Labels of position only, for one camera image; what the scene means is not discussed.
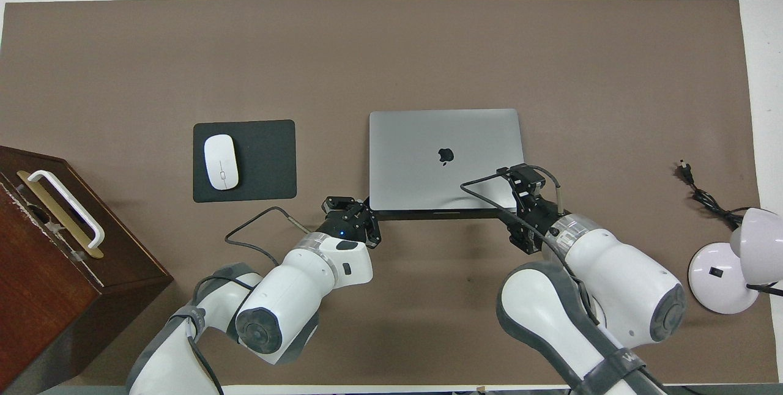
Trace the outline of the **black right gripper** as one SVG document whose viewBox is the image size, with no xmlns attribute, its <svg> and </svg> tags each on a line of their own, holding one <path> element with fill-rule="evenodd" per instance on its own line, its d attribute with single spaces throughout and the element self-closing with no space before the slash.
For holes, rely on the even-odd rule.
<svg viewBox="0 0 783 395">
<path fill-rule="evenodd" d="M 497 169 L 497 175 L 509 184 L 514 198 L 521 198 L 516 216 L 543 235 L 560 218 L 558 206 L 540 196 L 546 185 L 545 178 L 536 169 L 527 164 Z M 526 254 L 541 250 L 543 240 L 526 228 L 521 222 L 505 216 L 505 224 L 510 233 L 510 242 Z"/>
</svg>

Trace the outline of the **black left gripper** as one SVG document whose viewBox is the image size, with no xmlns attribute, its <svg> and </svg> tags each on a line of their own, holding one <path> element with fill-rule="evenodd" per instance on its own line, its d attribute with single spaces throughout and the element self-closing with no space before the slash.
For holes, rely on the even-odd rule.
<svg viewBox="0 0 783 395">
<path fill-rule="evenodd" d="M 354 197 L 327 196 L 322 203 L 322 211 L 327 214 L 319 225 L 319 232 L 375 248 L 382 237 L 375 211 L 370 206 L 370 198 L 361 201 L 360 207 L 352 207 L 355 203 Z"/>
</svg>

